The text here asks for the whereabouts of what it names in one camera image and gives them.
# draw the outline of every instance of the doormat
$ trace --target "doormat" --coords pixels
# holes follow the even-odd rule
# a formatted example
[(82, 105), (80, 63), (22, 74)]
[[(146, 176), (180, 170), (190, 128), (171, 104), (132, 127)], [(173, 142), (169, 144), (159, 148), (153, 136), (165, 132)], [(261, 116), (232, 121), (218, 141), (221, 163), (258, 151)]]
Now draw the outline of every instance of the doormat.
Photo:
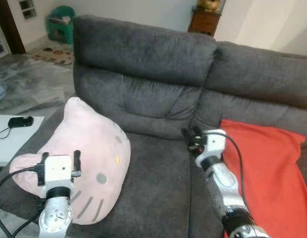
[(47, 62), (69, 65), (74, 61), (74, 53), (46, 47), (42, 50), (35, 52), (32, 55), (32, 58), (37, 60), (44, 60)]

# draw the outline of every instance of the window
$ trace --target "window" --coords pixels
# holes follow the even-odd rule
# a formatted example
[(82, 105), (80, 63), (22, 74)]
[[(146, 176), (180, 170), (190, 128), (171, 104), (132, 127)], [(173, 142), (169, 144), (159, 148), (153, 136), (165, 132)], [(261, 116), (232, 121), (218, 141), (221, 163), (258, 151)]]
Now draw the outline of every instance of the window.
[(33, 0), (19, 0), (19, 4), (25, 20), (36, 16)]

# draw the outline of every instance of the white table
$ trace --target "white table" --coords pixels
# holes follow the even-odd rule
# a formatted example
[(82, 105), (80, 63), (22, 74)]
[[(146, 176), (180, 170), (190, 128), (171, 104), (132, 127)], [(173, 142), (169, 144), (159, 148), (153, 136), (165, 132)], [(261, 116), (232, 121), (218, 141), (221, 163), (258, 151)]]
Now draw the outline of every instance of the white table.
[[(23, 116), (0, 115), (0, 131), (8, 127), (8, 121), (13, 117)], [(0, 139), (0, 166), (6, 166), (9, 163), (15, 153), (38, 130), (44, 117), (33, 117), (33, 119), (32, 126), (13, 128), (7, 138)]]

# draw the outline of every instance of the wooden cabinet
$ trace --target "wooden cabinet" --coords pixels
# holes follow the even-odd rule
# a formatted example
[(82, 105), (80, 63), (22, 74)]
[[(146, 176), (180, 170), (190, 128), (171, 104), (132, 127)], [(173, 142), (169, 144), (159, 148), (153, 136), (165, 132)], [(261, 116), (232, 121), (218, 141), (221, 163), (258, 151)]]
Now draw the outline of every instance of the wooden cabinet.
[(198, 7), (193, 10), (193, 17), (188, 32), (198, 32), (214, 36), (221, 13), (205, 11)]

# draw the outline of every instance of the white wall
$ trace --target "white wall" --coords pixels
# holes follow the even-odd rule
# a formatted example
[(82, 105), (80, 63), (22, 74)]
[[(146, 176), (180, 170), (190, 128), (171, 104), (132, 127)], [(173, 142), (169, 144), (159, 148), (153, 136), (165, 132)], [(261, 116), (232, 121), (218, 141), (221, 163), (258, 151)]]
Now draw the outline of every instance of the white wall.
[(140, 24), (187, 31), (197, 0), (57, 0), (76, 15), (92, 14)]
[(215, 39), (307, 55), (307, 0), (245, 1), (226, 2)]
[(8, 0), (15, 24), (18, 28), (23, 45), (27, 45), (45, 37), (46, 17), (50, 14), (53, 8), (58, 5), (57, 0), (33, 0), (37, 16), (25, 20), (18, 0)]

